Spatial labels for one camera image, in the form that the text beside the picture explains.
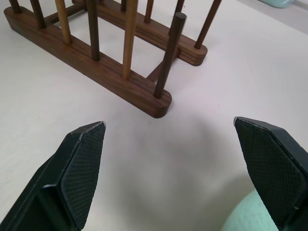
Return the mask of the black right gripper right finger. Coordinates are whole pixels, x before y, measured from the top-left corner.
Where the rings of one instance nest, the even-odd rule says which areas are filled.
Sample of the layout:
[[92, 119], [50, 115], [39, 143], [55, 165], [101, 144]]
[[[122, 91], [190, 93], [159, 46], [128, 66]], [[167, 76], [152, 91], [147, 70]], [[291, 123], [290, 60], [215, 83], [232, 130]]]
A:
[[308, 153], [283, 128], [235, 117], [250, 179], [280, 231], [308, 229]]

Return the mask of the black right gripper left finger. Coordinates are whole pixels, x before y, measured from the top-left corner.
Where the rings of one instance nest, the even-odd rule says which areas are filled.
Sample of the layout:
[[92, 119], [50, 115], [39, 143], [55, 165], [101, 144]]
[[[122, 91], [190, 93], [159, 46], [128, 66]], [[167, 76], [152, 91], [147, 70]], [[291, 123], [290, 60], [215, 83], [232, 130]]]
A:
[[103, 121], [68, 133], [42, 164], [0, 224], [2, 231], [80, 231], [97, 187]]

